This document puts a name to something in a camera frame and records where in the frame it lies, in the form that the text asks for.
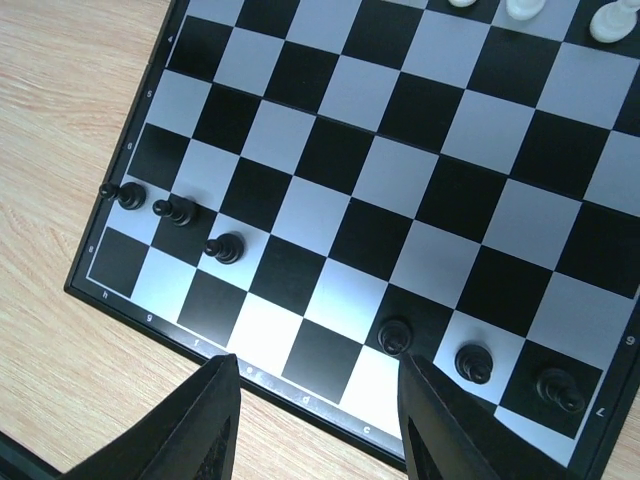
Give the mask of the black piece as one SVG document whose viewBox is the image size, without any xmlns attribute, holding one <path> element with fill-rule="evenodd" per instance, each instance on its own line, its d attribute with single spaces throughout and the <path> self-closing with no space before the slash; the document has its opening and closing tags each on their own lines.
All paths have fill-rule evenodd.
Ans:
<svg viewBox="0 0 640 480">
<path fill-rule="evenodd" d="M 167 200 L 156 200 L 152 205 L 154 214 L 169 219 L 178 227 L 186 226 L 196 216 L 197 204 L 189 199 L 175 197 Z"/>
<path fill-rule="evenodd" d="M 463 379 L 482 385 L 488 383 L 491 378 L 493 358 L 484 346 L 467 343 L 457 351 L 454 365 Z"/>
<path fill-rule="evenodd" d="M 224 233 L 217 238 L 208 239 L 203 250 L 205 255 L 224 265 L 240 260 L 244 251 L 244 240 L 241 235 L 235 232 Z"/>
<path fill-rule="evenodd" d="M 126 182 L 122 185 L 105 182 L 100 185 L 98 193 L 104 200 L 117 202 L 124 210 L 139 209 L 147 197 L 145 188 L 136 182 Z"/>
</svg>

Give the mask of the black pawn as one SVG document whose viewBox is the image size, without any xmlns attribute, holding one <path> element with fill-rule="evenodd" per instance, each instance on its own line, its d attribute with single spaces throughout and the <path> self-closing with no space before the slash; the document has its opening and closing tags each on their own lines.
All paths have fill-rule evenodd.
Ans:
<svg viewBox="0 0 640 480">
<path fill-rule="evenodd" d="M 586 406 L 574 378 L 560 368 L 542 370 L 537 376 L 536 391 L 542 400 L 570 414 L 580 413 Z"/>
</svg>

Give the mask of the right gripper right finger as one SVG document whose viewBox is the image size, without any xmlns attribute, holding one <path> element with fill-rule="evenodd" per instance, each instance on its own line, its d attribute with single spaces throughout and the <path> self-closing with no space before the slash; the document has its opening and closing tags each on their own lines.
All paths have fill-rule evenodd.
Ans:
<svg viewBox="0 0 640 480">
<path fill-rule="evenodd" d="M 410 479 L 543 479 L 545 455 L 420 356 L 401 356 L 398 412 Z"/>
</svg>

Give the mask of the black folding chess board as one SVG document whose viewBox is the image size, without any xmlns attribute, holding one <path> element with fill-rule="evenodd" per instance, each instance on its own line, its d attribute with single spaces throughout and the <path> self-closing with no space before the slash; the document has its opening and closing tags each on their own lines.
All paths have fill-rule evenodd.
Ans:
<svg viewBox="0 0 640 480">
<path fill-rule="evenodd" d="M 639 35 L 596 1 L 174 1 L 66 290 L 395 466 L 406 319 L 430 359 L 580 479 L 639 382 Z M 178 227 L 156 200 L 197 204 Z M 221 234 L 245 251 L 204 254 Z M 467 343 L 493 358 L 463 379 Z M 568 372 L 577 414 L 536 391 Z"/>
</svg>

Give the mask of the black piece board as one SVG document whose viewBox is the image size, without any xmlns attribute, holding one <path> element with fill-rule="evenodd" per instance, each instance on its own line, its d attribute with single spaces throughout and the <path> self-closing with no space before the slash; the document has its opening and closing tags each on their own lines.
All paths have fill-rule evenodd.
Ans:
<svg viewBox="0 0 640 480">
<path fill-rule="evenodd" d="M 377 341 L 381 350 L 389 356 L 396 357 L 405 352 L 412 340 L 412 329 L 402 317 L 388 318 L 379 326 Z"/>
</svg>

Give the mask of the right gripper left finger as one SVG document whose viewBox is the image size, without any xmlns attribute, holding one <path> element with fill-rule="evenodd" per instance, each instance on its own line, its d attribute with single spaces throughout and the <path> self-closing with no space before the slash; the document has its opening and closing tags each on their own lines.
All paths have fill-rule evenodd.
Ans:
<svg viewBox="0 0 640 480">
<path fill-rule="evenodd" d="M 241 395 L 237 357 L 214 356 L 63 479 L 230 479 Z"/>
</svg>

